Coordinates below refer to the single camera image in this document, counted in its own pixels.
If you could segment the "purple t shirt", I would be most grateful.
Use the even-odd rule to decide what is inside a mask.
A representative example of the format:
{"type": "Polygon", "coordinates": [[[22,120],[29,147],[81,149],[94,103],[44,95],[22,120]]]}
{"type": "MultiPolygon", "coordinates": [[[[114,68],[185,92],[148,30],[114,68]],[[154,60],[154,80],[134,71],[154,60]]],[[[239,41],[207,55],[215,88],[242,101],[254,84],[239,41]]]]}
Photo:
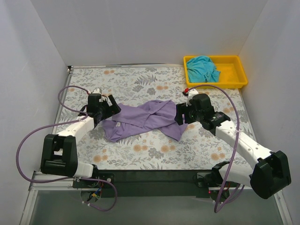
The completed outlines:
{"type": "Polygon", "coordinates": [[[175,121],[176,105],[171,100],[152,100],[137,107],[118,106],[121,108],[120,113],[102,121],[106,138],[113,143],[154,129],[179,141],[188,126],[178,125],[175,121]]]}

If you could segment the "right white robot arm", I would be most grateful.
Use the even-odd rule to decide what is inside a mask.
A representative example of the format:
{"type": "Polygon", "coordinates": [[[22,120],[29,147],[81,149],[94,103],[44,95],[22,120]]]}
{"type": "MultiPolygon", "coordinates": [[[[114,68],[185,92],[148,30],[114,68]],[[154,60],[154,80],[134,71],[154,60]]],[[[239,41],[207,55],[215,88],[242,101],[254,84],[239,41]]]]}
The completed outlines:
{"type": "Polygon", "coordinates": [[[228,161],[216,164],[203,181],[223,186],[228,181],[251,187],[262,199],[268,199],[291,184],[288,158],[282,151],[273,152],[238,131],[234,122],[223,112],[216,112],[206,94],[193,89],[183,92],[185,103],[176,105],[175,121],[179,125],[200,122],[205,130],[225,141],[248,162],[249,169],[229,165],[228,161]]]}

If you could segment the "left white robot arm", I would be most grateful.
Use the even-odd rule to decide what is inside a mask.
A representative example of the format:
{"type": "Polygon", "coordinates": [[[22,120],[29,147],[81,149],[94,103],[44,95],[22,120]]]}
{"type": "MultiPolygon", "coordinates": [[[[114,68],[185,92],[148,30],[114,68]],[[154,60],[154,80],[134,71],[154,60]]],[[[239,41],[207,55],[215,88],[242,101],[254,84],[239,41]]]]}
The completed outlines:
{"type": "Polygon", "coordinates": [[[121,112],[113,95],[88,95],[88,103],[77,111],[76,122],[63,131],[47,135],[44,139],[40,170],[44,174],[81,177],[88,187],[96,187],[100,176],[93,172],[92,164],[78,160],[77,144],[101,121],[121,112]]]}

